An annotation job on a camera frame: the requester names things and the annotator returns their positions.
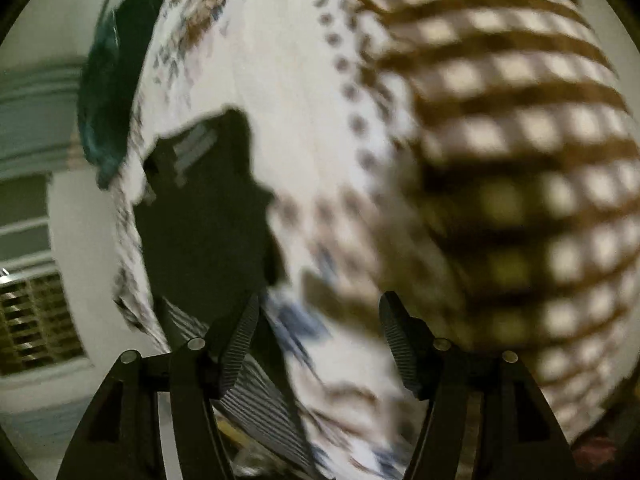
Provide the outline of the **grey green curtain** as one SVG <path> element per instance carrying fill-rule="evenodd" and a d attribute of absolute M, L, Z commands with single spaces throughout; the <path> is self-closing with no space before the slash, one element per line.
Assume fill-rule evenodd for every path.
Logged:
<path fill-rule="evenodd" d="M 82 61 L 1 73 L 1 177 L 11 180 L 82 166 L 77 95 Z"/>

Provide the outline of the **black grey striped sweater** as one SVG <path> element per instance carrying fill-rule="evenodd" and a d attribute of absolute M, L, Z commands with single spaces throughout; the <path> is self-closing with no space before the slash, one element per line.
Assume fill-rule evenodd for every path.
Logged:
<path fill-rule="evenodd" d="M 134 205 L 143 263 L 160 322 L 235 320 L 280 271 L 267 222 L 273 194 L 250 169 L 252 132 L 235 108 L 156 142 Z"/>

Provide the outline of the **dark green folded blanket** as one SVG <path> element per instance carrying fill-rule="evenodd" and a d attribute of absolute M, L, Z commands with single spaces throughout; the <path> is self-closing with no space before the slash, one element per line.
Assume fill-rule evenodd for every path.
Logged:
<path fill-rule="evenodd" d="M 132 102 L 164 0 L 122 0 L 96 26 L 82 69 L 77 125 L 96 185 L 106 190 L 127 154 Z"/>

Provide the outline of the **floral bed cover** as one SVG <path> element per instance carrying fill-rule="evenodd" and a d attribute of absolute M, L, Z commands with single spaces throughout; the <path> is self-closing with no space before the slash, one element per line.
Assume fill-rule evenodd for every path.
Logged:
<path fill-rule="evenodd" d="M 416 445 L 386 290 L 515 352 L 568 440 L 596 423 L 639 303 L 639 127 L 579 0 L 164 0 L 111 186 L 116 300 L 163 350 L 143 164 L 228 108 L 273 194 L 264 309 L 323 477 L 400 478 Z"/>

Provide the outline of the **window with white frame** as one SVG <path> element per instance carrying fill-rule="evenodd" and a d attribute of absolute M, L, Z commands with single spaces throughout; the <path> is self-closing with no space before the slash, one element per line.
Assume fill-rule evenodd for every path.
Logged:
<path fill-rule="evenodd" d="M 1 182 L 1 375 L 83 359 L 53 255 L 47 176 Z"/>

